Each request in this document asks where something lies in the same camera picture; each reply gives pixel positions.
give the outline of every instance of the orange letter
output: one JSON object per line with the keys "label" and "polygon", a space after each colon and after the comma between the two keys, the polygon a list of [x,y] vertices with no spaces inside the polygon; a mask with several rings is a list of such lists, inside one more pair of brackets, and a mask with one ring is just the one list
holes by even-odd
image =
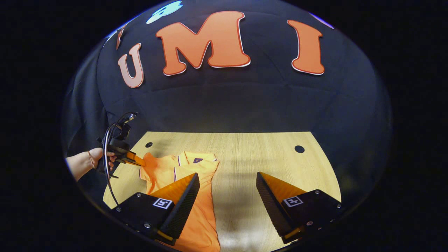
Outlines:
{"label": "orange letter", "polygon": [[200,68],[208,44],[211,43],[212,67],[236,67],[250,64],[250,57],[243,52],[238,11],[216,12],[210,15],[196,34],[182,23],[160,29],[155,35],[162,39],[165,63],[164,74],[183,73],[187,65],[179,60],[178,50],[196,69]]}
{"label": "orange letter", "polygon": [[136,88],[143,83],[144,75],[142,61],[140,60],[140,47],[142,47],[142,44],[138,43],[129,50],[129,55],[132,56],[132,62],[134,63],[135,67],[135,77],[131,77],[131,75],[129,74],[128,64],[126,64],[126,59],[128,58],[128,56],[125,54],[118,60],[118,65],[120,66],[123,80],[125,80],[126,85],[131,88]]}
{"label": "orange letter", "polygon": [[293,68],[304,73],[323,74],[323,65],[320,63],[319,43],[322,33],[311,26],[294,20],[288,20],[287,23],[296,29],[299,43],[297,58],[291,62]]}

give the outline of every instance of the orange shirt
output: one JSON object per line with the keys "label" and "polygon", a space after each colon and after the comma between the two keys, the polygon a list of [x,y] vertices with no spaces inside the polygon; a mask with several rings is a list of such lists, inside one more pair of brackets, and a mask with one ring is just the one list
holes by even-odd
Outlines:
{"label": "orange shirt", "polygon": [[154,158],[147,153],[143,159],[146,165],[140,169],[140,178],[147,180],[147,194],[192,173],[196,172],[199,176],[201,187],[184,229],[174,246],[166,245],[183,252],[218,252],[220,244],[211,195],[211,179],[219,164],[215,155],[183,152],[177,158]]}

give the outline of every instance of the blue sticker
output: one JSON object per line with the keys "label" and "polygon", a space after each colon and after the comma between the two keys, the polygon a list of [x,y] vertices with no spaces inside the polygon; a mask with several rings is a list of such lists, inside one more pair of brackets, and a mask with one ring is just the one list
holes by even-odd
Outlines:
{"label": "blue sticker", "polygon": [[326,26],[328,26],[328,27],[334,29],[334,27],[333,27],[332,25],[330,25],[329,23],[325,22],[325,21],[324,21],[323,19],[321,19],[320,17],[318,17],[318,16],[312,14],[311,12],[309,12],[309,14],[310,14],[311,16],[313,16],[315,19],[317,19],[319,22],[321,22],[321,23],[323,23],[324,25],[326,25]]}
{"label": "blue sticker", "polygon": [[152,22],[158,20],[162,16],[167,16],[167,15],[177,11],[178,9],[180,9],[183,6],[183,5],[181,5],[181,2],[182,1],[176,1],[174,3],[170,3],[170,4],[166,5],[165,7],[158,9],[156,12],[154,12],[152,14],[152,17],[150,17],[148,19],[148,21],[146,21],[146,24],[151,24]]}

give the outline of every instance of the table surface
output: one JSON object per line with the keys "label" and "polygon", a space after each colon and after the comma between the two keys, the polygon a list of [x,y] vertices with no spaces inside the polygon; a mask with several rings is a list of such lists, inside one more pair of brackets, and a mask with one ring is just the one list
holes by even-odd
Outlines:
{"label": "table surface", "polygon": [[[305,151],[298,153],[295,147]],[[278,236],[256,188],[261,171],[305,191],[320,189],[342,202],[333,168],[311,132],[179,133],[147,132],[131,149],[142,157],[179,155],[183,151],[214,153],[220,161],[212,179],[216,232],[222,252],[272,251],[286,246]],[[111,178],[118,203],[146,192],[139,167],[119,164]],[[103,201],[116,204],[109,188]]]}

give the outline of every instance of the bracelet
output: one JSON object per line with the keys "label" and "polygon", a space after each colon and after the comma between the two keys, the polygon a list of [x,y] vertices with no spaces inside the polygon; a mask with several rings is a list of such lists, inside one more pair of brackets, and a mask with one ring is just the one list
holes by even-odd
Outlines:
{"label": "bracelet", "polygon": [[87,153],[89,154],[90,162],[92,163],[92,168],[95,169],[95,164],[94,164],[94,162],[93,162],[93,158],[92,158],[92,156],[90,155],[90,152],[89,152],[89,151],[87,151]]}

